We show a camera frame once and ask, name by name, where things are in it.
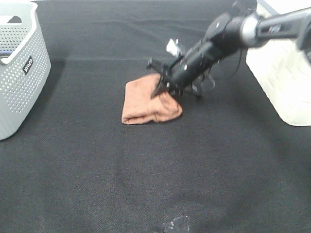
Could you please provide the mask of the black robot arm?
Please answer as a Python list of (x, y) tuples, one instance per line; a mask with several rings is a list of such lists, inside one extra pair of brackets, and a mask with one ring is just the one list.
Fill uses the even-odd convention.
[(189, 93), (200, 98), (202, 87), (194, 81), (204, 81), (218, 61), (238, 50), (260, 48), (271, 39), (295, 39), (296, 47), (311, 58), (311, 10), (305, 8), (264, 18), (256, 12), (242, 17), (229, 13), (219, 15), (192, 48), (185, 50), (178, 39), (170, 39), (166, 50), (176, 57), (170, 65), (150, 59), (148, 68), (160, 74), (151, 97), (163, 92), (171, 95)]

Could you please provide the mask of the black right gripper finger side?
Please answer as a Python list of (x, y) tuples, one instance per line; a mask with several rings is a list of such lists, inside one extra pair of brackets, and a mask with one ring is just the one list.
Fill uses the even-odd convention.
[(147, 69), (152, 69), (157, 73), (166, 73), (166, 71), (168, 70), (168, 66), (161, 61), (150, 58), (147, 61)]

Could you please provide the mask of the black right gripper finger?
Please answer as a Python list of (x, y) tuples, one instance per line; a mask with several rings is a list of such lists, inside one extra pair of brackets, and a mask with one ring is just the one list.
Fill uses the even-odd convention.
[(167, 91), (168, 91), (167, 82), (163, 77), (161, 77), (159, 82), (157, 83), (154, 91), (151, 94), (151, 98), (154, 98), (154, 97), (156, 97), (156, 96), (158, 96), (164, 92), (167, 92)]

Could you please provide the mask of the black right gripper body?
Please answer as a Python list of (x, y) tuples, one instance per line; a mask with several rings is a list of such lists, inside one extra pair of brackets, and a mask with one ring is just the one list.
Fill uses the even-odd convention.
[(177, 39), (170, 39), (166, 51), (176, 60), (170, 65), (160, 64), (159, 93), (202, 96), (205, 72), (220, 60), (220, 50), (212, 42), (200, 40), (189, 51), (184, 51)]

